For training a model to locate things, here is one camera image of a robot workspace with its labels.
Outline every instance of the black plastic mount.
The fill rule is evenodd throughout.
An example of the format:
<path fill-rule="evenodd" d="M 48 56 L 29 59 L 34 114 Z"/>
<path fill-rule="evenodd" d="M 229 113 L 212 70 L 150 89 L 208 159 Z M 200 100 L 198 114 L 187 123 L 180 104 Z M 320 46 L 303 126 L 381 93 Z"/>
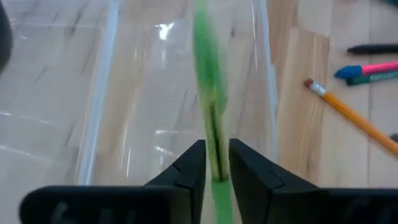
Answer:
<path fill-rule="evenodd" d="M 12 31 L 6 11 L 0 2 L 0 73 L 11 56 Z"/>
<path fill-rule="evenodd" d="M 199 224 L 206 176 L 205 141 L 139 187 L 51 186 L 21 203 L 23 224 Z"/>
<path fill-rule="evenodd" d="M 320 189 L 237 139 L 229 160 L 244 224 L 398 223 L 398 190 Z M 22 201 L 20 217 L 23 224 L 197 224 L 205 174 L 200 140 L 144 186 L 45 187 Z"/>
<path fill-rule="evenodd" d="M 398 223 L 398 190 L 320 189 L 237 139 L 229 160 L 243 223 Z"/>

